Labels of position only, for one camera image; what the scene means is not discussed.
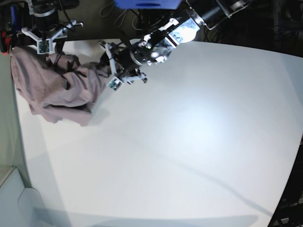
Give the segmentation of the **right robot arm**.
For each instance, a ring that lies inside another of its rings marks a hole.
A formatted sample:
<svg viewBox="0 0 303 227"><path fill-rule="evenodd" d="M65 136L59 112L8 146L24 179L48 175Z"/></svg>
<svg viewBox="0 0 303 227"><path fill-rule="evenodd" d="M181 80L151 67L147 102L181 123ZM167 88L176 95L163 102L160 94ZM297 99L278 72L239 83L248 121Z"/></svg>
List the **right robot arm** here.
<svg viewBox="0 0 303 227"><path fill-rule="evenodd" d="M21 33L36 44L39 55L54 52L54 42L67 38L68 31L75 31L82 22L70 19L67 10L79 6L78 0L28 0L29 15L33 22L23 26Z"/></svg>

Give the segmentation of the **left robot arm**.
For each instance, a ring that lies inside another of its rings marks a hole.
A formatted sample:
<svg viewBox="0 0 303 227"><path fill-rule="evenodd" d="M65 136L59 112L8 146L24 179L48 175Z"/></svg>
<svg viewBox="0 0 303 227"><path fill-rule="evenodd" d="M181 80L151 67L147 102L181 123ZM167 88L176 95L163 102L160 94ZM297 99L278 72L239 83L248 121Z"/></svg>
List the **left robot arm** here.
<svg viewBox="0 0 303 227"><path fill-rule="evenodd" d="M119 44L101 40L106 52L100 62L102 66L110 66L111 73L107 86L118 91L135 80L147 82L141 66L164 63L177 46L193 41L201 28L213 30L250 3L249 0L201 0L192 4L186 1L147 29L135 43L125 34L121 34Z"/></svg>

